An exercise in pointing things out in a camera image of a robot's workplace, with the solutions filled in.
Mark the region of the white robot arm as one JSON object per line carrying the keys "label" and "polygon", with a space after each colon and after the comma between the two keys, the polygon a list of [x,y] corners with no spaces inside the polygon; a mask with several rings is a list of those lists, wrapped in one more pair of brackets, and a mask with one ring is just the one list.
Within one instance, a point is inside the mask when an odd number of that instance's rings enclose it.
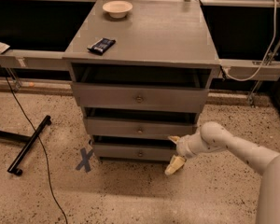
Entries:
{"label": "white robot arm", "polygon": [[280,224],[279,152],[240,138],[213,121],[203,124],[195,134],[168,139],[176,145],[177,154],[166,167],[166,175],[172,175],[201,153],[227,150],[261,175],[256,224]]}

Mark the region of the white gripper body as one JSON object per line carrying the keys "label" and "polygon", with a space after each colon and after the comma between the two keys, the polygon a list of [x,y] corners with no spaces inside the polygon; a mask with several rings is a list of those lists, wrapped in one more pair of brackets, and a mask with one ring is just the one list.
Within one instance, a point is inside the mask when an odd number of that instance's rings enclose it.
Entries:
{"label": "white gripper body", "polygon": [[195,148],[197,138],[198,136],[196,134],[179,137],[176,141],[176,151],[178,155],[185,159],[196,157]]}

